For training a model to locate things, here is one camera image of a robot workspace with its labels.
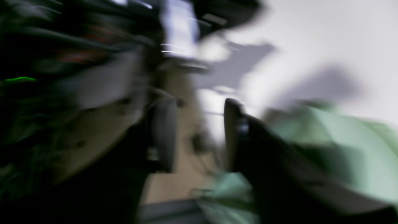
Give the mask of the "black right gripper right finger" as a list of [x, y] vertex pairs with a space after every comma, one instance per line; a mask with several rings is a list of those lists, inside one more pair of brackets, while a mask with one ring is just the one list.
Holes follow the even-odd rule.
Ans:
[[396, 224], [392, 203], [357, 193], [227, 98], [228, 169], [252, 187], [261, 224]]

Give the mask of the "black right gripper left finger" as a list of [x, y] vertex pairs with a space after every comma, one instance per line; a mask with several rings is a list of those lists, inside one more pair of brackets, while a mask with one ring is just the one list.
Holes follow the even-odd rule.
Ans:
[[155, 149], [154, 157], [164, 173], [174, 171], [177, 114], [178, 104], [175, 98], [159, 99], [149, 110], [151, 145]]

